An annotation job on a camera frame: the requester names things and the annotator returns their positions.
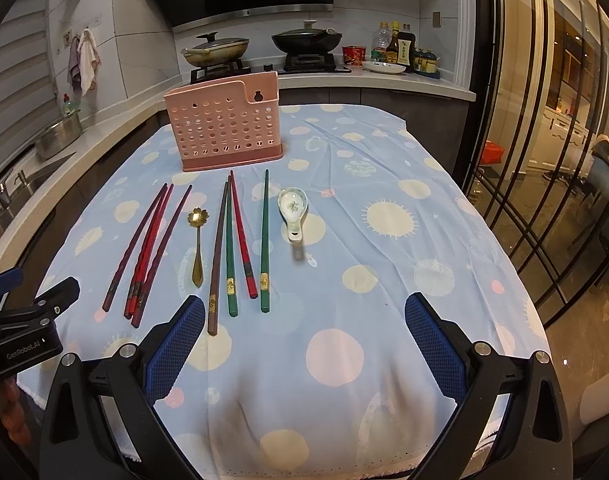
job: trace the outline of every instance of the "table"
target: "table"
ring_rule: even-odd
[[[252,265],[260,270],[264,170],[270,170],[271,312],[250,300],[236,248],[240,315],[228,316],[224,277],[216,337],[198,339],[171,393],[155,404],[169,433],[204,478],[357,479],[415,467],[455,403],[444,398],[403,320],[422,291],[472,341],[529,357],[549,351],[523,284],[484,220],[405,123],[359,105],[281,107],[284,157],[235,168]],[[80,299],[58,319],[65,351],[112,355],[169,320],[188,294],[206,300],[216,218],[228,170],[182,173],[171,127],[161,128],[95,196],[41,287],[68,276]],[[113,307],[108,283],[163,182],[176,186],[163,228],[194,186],[163,257],[142,325],[122,316],[136,255]],[[276,196],[309,198],[304,250],[287,241]],[[205,285],[191,280],[194,207],[202,231]],[[44,406],[54,358],[18,376]],[[500,399],[484,437],[499,427]],[[123,452],[136,456],[115,406],[107,412]]]

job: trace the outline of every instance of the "red bag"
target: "red bag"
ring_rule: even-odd
[[[488,166],[489,164],[501,164],[504,151],[502,146],[498,146],[495,142],[487,140],[487,143],[484,145],[484,150],[482,150],[482,158],[479,161],[480,165]]]

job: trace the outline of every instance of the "towel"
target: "towel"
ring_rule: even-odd
[[[80,54],[80,86],[82,95],[86,95],[89,90],[95,88],[96,72],[102,63],[96,40],[88,28],[82,31],[78,53]]]
[[[82,78],[80,76],[80,53],[78,52],[78,45],[80,44],[80,38],[74,36],[71,42],[71,48],[69,49],[69,70],[67,72],[67,81],[73,88],[73,93],[80,95],[82,92]]]

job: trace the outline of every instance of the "pink plastic basket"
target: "pink plastic basket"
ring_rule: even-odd
[[[164,96],[183,171],[281,158],[278,73],[206,81]]]

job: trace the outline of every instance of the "sink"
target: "sink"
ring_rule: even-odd
[[[62,166],[69,158],[60,158],[55,162],[41,168],[37,172],[33,173],[27,178],[26,186],[19,186],[9,197],[9,207],[6,209],[0,209],[0,238],[2,234],[7,230],[13,219],[17,216],[20,210],[25,206],[28,200],[34,195],[40,186],[42,186],[46,180],[53,175],[60,166]]]

